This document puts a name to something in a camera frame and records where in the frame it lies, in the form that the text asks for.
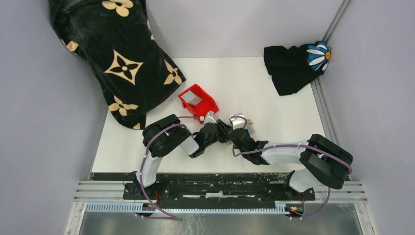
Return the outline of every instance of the red box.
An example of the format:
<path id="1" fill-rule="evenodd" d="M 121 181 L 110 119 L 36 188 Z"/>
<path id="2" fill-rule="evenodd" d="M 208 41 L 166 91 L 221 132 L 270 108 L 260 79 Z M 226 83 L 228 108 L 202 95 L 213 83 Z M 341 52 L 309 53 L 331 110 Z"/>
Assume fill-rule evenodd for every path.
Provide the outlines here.
<path id="1" fill-rule="evenodd" d="M 182 99 L 182 95 L 184 95 L 186 92 L 191 91 L 195 95 L 197 95 L 199 98 L 202 99 L 202 101 L 197 104 L 196 106 L 188 104 L 186 101 Z M 184 92 L 180 93 L 178 95 L 179 99 L 182 101 L 183 108 L 186 108 L 189 110 L 189 112 L 192 113 L 194 117 L 204 117 L 209 111 L 213 111 L 214 113 L 219 111 L 218 106 L 216 105 L 215 100 L 208 95 L 202 88 L 199 87 L 199 85 L 194 84 L 193 86 L 189 87 Z"/>

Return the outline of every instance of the black cloth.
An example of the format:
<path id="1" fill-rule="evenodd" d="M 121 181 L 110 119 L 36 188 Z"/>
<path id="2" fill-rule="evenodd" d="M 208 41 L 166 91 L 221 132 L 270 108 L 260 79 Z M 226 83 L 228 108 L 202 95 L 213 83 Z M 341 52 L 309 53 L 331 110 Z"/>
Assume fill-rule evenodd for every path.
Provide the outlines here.
<path id="1" fill-rule="evenodd" d="M 310 50 L 320 52 L 315 55 L 310 53 Z M 323 42 L 304 44 L 289 49 L 283 46 L 264 48 L 265 66 L 268 74 L 272 76 L 278 94 L 282 96 L 296 93 L 317 76 L 323 74 L 327 68 L 330 50 Z M 315 65 L 310 65 L 310 62 L 316 58 L 318 61 L 323 60 Z"/>
<path id="2" fill-rule="evenodd" d="M 49 0 L 52 27 L 90 65 L 114 118 L 133 129 L 185 81 L 150 31 L 145 0 Z"/>

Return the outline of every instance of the white tabletop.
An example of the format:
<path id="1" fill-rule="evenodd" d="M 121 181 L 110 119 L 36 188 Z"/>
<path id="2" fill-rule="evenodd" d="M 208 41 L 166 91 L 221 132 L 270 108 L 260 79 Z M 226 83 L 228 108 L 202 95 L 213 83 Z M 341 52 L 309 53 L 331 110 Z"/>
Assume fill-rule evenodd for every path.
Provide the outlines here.
<path id="1" fill-rule="evenodd" d="M 296 142 L 314 133 L 323 135 L 323 126 L 311 86 L 297 94 L 279 96 L 264 66 L 262 57 L 185 58 L 174 59 L 187 78 L 164 103 L 147 114 L 147 125 L 170 114 L 188 116 L 177 95 L 197 83 L 212 96 L 219 112 L 215 118 L 227 122 L 230 115 L 243 113 L 251 119 L 255 140 Z M 192 132 L 202 125 L 184 119 Z M 142 131 L 125 128 L 108 113 L 99 142 L 93 172 L 131 172 L 138 170 L 143 153 Z M 176 148 L 165 156 L 159 172 L 225 173 L 225 172 L 287 172 L 301 169 L 290 164 L 257 166 L 234 157 L 231 146 L 215 143 L 198 158 L 191 159 Z"/>

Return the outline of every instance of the blue flower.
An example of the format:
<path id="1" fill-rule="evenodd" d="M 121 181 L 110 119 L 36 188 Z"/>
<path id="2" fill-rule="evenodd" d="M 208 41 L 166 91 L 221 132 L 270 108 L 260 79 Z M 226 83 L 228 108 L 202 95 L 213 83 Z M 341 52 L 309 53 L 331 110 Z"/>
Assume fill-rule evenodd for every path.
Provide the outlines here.
<path id="1" fill-rule="evenodd" d="M 322 69 L 324 72 L 328 65 L 328 60 L 330 59 L 331 48 L 327 46 L 324 42 L 319 42 L 316 46 L 308 46 L 308 65 L 312 70 L 317 71 Z"/>

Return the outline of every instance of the gray wall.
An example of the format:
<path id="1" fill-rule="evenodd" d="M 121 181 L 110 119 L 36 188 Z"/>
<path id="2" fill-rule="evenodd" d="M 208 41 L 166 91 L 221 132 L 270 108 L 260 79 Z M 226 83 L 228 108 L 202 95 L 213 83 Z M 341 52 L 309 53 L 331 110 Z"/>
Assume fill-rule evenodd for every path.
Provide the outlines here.
<path id="1" fill-rule="evenodd" d="M 415 1 L 353 1 L 322 77 L 380 234 L 414 234 Z"/>
<path id="2" fill-rule="evenodd" d="M 151 31 L 171 57 L 262 56 L 321 40 L 342 0 L 147 0 Z"/>
<path id="3" fill-rule="evenodd" d="M 3 1 L 0 45 L 0 234 L 62 234 L 107 107 L 46 0 Z"/>

